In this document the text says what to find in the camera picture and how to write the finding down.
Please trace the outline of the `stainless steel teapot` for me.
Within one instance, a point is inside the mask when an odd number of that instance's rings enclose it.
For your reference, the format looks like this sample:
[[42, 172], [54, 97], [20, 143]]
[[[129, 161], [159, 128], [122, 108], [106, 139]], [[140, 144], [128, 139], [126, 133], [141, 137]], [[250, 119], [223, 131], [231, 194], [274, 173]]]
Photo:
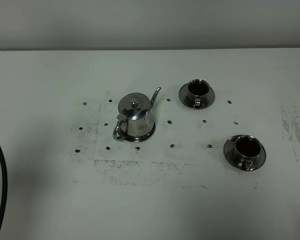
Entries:
[[152, 98], [140, 92], [129, 93], [118, 104], [117, 124], [113, 130], [114, 140], [123, 140], [127, 135], [140, 137], [149, 133], [155, 124], [153, 107], [161, 88]]

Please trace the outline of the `steel teapot saucer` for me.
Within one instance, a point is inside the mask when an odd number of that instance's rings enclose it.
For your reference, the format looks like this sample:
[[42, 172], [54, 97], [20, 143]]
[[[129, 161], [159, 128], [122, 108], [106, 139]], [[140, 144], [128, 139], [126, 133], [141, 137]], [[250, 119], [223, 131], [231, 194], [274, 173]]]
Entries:
[[125, 141], [129, 141], [129, 142], [133, 142], [133, 143], [139, 143], [139, 142], [143, 142], [147, 139], [149, 139], [155, 132], [155, 129], [156, 129], [156, 125], [154, 124], [153, 125], [153, 128], [151, 129], [151, 131], [145, 135], [142, 135], [142, 136], [138, 136], [138, 137], [133, 137], [133, 136], [129, 136], [127, 135], [124, 140]]

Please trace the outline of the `far steel teacup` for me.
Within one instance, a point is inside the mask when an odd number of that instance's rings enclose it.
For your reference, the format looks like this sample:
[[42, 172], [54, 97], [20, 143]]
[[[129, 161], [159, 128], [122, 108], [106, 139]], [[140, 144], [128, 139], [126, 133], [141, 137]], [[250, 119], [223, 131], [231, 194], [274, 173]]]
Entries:
[[205, 109], [211, 105], [212, 90], [202, 79], [194, 79], [188, 84], [189, 106], [193, 109]]

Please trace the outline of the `steel teacup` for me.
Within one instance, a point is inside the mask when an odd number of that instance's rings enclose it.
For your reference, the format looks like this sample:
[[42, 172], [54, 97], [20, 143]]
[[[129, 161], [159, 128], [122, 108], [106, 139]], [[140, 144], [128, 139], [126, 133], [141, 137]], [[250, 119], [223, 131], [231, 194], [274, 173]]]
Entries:
[[188, 84], [189, 106], [193, 109], [205, 109], [211, 105], [212, 90], [202, 79], [194, 79]]
[[245, 171], [251, 171], [257, 166], [261, 155], [261, 144], [249, 135], [239, 136], [234, 143], [234, 156], [237, 166]]

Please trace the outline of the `near steel teacup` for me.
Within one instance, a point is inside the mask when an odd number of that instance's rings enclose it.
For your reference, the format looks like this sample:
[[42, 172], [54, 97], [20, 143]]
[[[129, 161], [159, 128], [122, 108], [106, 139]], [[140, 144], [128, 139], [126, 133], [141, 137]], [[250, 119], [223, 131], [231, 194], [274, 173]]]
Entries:
[[234, 156], [237, 166], [245, 171], [251, 171], [257, 166], [261, 155], [261, 144], [249, 135], [239, 136], [234, 143]]

